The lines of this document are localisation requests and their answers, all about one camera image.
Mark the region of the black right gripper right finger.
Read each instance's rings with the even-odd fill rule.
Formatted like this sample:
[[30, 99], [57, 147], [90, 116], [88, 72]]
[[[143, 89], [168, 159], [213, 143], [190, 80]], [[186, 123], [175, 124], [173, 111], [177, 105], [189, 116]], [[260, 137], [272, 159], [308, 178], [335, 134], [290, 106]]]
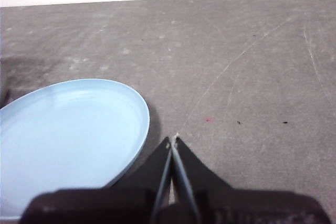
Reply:
[[172, 140], [172, 156], [178, 198], [191, 208], [207, 205], [212, 190], [231, 190], [231, 185], [202, 163], [178, 136]]

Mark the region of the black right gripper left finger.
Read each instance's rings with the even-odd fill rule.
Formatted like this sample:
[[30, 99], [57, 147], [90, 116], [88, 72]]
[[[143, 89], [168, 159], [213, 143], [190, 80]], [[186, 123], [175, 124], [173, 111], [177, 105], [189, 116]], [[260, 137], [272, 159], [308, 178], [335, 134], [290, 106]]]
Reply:
[[156, 210], [160, 208], [171, 177], [172, 148], [168, 137], [145, 162], [128, 177], [110, 186], [122, 210]]

